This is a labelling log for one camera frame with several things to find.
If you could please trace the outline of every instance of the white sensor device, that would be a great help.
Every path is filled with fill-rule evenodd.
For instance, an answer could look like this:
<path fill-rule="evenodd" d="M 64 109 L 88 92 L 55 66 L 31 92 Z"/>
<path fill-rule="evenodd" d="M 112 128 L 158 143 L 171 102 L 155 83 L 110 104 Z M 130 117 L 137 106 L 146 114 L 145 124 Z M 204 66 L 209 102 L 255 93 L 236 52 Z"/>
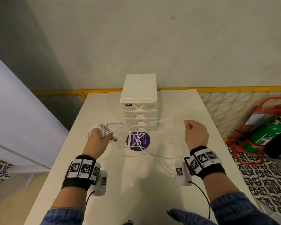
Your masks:
<path fill-rule="evenodd" d="M 104 196 L 106 192 L 106 184 L 107 184 L 107 171 L 100 170 L 97 183 L 95 185 L 91 185 L 89 192 L 93 192 L 92 196 Z"/>
<path fill-rule="evenodd" d="M 178 185 L 191 186 L 191 174 L 189 173 L 185 161 L 178 161 L 175 163 L 176 181 Z"/>

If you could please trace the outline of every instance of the white table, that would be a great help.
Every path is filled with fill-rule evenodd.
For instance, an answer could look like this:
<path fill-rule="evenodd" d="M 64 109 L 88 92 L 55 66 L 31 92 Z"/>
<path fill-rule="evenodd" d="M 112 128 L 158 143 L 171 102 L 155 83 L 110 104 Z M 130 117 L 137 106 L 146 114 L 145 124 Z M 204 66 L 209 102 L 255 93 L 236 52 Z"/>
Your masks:
<path fill-rule="evenodd" d="M 42 221 L 60 191 L 70 162 L 83 151 L 89 128 L 94 124 L 123 121 L 120 95 L 121 93 L 115 92 L 87 96 L 25 225 L 38 225 Z M 171 118 L 172 121 L 160 122 L 153 135 L 167 129 L 184 136 L 184 119 L 204 124 L 210 134 L 208 147 L 221 158 L 228 177 L 256 204 L 196 90 L 158 91 L 158 112 L 160 120 Z M 108 171 L 106 194 L 102 197 L 90 197 L 84 224 L 121 225 L 128 219 L 133 220 L 136 225 L 177 224 L 166 213 L 171 208 L 208 216 L 209 208 L 200 190 L 195 186 L 179 186 L 175 178 L 158 166 L 153 157 L 115 156 L 135 153 L 143 151 L 119 149 L 113 142 L 108 145 L 105 153 L 98 159 L 101 169 Z M 193 177 L 193 181 L 205 191 L 200 178 Z M 213 213 L 211 220 L 216 222 Z"/>

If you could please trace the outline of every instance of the fire extinguisher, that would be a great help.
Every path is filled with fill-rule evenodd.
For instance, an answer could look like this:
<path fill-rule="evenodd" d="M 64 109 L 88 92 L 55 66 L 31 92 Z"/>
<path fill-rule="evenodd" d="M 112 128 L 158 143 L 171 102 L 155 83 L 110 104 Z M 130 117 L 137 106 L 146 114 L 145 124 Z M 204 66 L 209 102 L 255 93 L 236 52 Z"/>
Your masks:
<path fill-rule="evenodd" d="M 270 123 L 267 123 L 255 131 L 253 131 L 249 136 L 248 140 L 258 146 L 265 146 L 269 143 L 274 137 L 281 133 L 281 118 L 275 119 Z M 244 150 L 255 153 L 259 148 L 254 147 L 250 143 L 244 144 L 242 147 Z"/>

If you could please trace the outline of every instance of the black cable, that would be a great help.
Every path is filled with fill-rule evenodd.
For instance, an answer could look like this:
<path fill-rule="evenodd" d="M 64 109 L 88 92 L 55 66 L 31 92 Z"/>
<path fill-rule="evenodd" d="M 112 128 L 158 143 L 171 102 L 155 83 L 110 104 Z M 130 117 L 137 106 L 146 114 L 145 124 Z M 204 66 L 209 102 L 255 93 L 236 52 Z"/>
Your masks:
<path fill-rule="evenodd" d="M 87 205 L 87 202 L 88 202 L 88 199 L 90 198 L 90 195 L 88 195 L 88 198 L 87 198 L 87 200 L 86 200 L 86 204 L 85 204 L 85 205 Z"/>
<path fill-rule="evenodd" d="M 210 203 L 209 203 L 208 198 L 206 197 L 206 195 L 205 195 L 205 193 L 203 192 L 203 190 L 202 190 L 196 183 L 194 183 L 194 182 L 192 182 L 192 181 L 188 181 L 188 182 L 194 184 L 195 186 L 197 186 L 198 189 L 201 190 L 201 192 L 203 193 L 204 197 L 206 198 L 207 203 L 208 203 L 208 207 L 209 207 L 208 219 L 210 219 L 210 210 L 211 210 L 211 209 L 210 209 Z"/>

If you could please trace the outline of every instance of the drawer handle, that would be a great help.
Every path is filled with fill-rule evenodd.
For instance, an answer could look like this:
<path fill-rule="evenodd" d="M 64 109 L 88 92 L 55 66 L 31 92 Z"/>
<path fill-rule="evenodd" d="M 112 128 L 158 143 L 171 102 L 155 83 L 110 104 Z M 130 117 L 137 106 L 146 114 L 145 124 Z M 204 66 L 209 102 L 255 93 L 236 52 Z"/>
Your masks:
<path fill-rule="evenodd" d="M 141 117 L 141 116 L 144 116 L 145 113 L 142 113 L 141 115 L 138 115 L 137 113 L 135 113 L 135 115 L 138 116 L 138 117 Z"/>
<path fill-rule="evenodd" d="M 134 105 L 134 107 L 135 107 L 136 109 L 143 109 L 144 106 L 145 106 L 144 104 L 143 104 L 141 107 L 137 107 L 136 105 Z"/>

